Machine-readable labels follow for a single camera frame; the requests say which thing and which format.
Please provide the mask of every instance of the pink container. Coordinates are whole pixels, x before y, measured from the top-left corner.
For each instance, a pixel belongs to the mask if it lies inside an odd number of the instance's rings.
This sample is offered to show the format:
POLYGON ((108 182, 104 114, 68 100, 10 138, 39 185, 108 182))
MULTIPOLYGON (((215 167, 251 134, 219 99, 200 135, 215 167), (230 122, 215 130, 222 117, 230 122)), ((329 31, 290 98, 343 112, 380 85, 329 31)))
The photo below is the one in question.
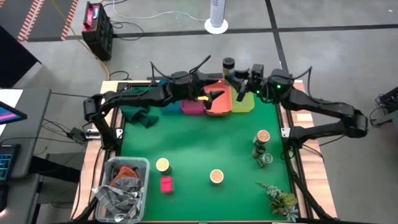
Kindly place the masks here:
POLYGON ((205 112, 205 104, 202 100, 182 100, 181 109, 185 114, 203 114, 205 112))

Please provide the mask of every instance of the red power station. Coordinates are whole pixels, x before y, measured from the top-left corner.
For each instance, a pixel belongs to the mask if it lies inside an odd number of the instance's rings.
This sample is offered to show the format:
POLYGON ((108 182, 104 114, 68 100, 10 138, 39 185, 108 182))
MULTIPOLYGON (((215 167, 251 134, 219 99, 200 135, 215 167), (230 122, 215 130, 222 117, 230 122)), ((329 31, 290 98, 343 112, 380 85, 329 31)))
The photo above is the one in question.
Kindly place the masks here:
POLYGON ((81 35, 100 60, 111 59, 113 27, 101 3, 87 2, 81 35))

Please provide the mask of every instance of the green tabletop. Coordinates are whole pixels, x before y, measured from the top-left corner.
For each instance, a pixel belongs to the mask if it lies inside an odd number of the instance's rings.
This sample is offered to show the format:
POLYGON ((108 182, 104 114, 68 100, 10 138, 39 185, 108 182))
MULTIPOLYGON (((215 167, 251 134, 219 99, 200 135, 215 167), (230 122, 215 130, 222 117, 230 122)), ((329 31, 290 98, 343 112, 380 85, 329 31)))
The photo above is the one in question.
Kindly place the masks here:
POLYGON ((149 186, 143 221, 249 221, 286 220, 272 214, 265 189, 256 181, 290 192, 285 161, 280 159, 282 140, 275 105, 255 99, 249 113, 225 117, 162 114, 151 128, 126 123, 122 156, 145 157, 150 162, 149 186), (251 156, 256 133, 267 130, 267 152, 272 164, 261 169, 251 156), (156 161, 167 158, 174 192, 160 191, 161 174, 156 161), (224 180, 210 183, 210 172, 220 169, 224 180))

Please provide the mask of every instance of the orange cloth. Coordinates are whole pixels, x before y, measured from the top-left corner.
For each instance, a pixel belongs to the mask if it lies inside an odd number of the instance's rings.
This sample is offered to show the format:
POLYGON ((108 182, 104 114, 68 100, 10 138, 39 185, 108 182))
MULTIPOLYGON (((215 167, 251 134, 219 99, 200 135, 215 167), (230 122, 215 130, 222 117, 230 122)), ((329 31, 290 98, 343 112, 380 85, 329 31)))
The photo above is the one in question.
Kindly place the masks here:
POLYGON ((130 167, 122 166, 120 167, 120 171, 118 175, 112 180, 110 186, 115 187, 115 181, 119 179, 120 177, 135 177, 138 178, 136 172, 132 170, 130 167))

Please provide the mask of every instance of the wooden table frame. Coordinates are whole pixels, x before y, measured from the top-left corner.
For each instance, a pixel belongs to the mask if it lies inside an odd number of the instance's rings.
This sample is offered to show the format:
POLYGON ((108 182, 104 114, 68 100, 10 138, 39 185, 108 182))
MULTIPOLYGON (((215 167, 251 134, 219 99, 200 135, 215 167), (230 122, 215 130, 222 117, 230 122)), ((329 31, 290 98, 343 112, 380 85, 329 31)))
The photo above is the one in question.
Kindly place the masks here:
MULTIPOLYGON (((118 83, 120 82, 143 84, 150 83, 150 81, 104 81, 101 87, 101 93, 105 93, 107 91, 116 91, 118 88, 118 83)), ((296 80, 294 83, 294 87, 298 90, 304 91, 304 84, 301 80, 296 80)), ((283 107, 280 108, 284 127, 289 127, 286 110, 283 109, 283 107)), ((109 114, 105 117, 105 120, 108 124, 111 124, 113 116, 116 116, 116 120, 114 121, 114 127, 120 128, 122 126, 122 115, 120 113, 120 110, 118 110, 117 114, 115 115, 113 115, 113 113, 114 111, 111 110, 109 114)), ((292 118, 295 126, 302 126, 304 128, 309 128, 313 126, 312 116, 311 113, 308 111, 292 111, 292 118)), ((309 140, 305 144, 320 152, 320 147, 317 140, 309 140)), ((81 169, 80 199, 77 205, 77 191, 72 211, 75 210, 76 206, 78 207, 75 216, 72 218, 76 218, 77 216, 79 216, 79 214, 89 204, 91 185, 93 184, 93 188, 99 185, 105 155, 105 151, 100 150, 100 147, 100 140, 91 140, 87 145, 85 160, 81 169)), ((337 217, 322 158, 314 152, 306 150, 305 147, 300 150, 300 155, 308 190, 313 195, 315 200, 319 203, 319 205, 322 206, 322 208, 327 212, 327 214, 331 215, 332 217, 337 217)), ((297 172, 295 159, 292 159, 292 162, 293 167, 297 172)), ((295 188, 297 192, 298 205, 300 207, 300 214, 302 217, 307 217, 303 195, 296 185, 295 188)))

